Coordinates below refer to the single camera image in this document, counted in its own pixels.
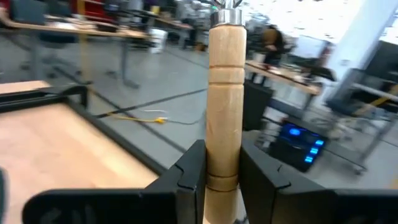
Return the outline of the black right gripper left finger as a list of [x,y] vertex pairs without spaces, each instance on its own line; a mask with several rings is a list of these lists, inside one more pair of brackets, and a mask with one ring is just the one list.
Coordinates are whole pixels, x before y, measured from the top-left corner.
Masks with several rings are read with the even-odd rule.
[[143,189],[53,189],[27,201],[24,224],[202,223],[206,149],[203,140]]

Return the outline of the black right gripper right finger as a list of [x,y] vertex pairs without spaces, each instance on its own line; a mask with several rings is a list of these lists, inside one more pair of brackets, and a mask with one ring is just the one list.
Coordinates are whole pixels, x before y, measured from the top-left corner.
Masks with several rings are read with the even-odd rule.
[[394,189],[331,189],[243,140],[239,185],[250,223],[397,223]]

